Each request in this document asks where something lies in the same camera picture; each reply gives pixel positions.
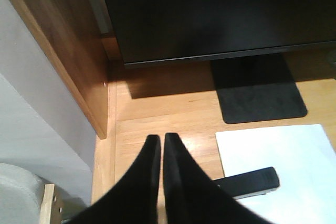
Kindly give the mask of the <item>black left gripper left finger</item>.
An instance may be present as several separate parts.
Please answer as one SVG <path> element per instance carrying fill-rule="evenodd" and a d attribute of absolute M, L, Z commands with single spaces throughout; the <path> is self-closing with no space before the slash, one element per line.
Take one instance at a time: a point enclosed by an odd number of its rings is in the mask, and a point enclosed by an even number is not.
<path fill-rule="evenodd" d="M 158 223 L 160 164 L 160 137 L 148 135 L 121 179 L 68 223 Z"/>

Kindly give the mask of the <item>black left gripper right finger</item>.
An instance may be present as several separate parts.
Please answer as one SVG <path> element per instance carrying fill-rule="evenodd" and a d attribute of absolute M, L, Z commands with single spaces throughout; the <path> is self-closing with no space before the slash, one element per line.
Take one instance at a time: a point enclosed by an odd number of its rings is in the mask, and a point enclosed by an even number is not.
<path fill-rule="evenodd" d="M 166 133 L 163 186 L 168 223 L 268 223 L 222 191 L 177 133 Z"/>

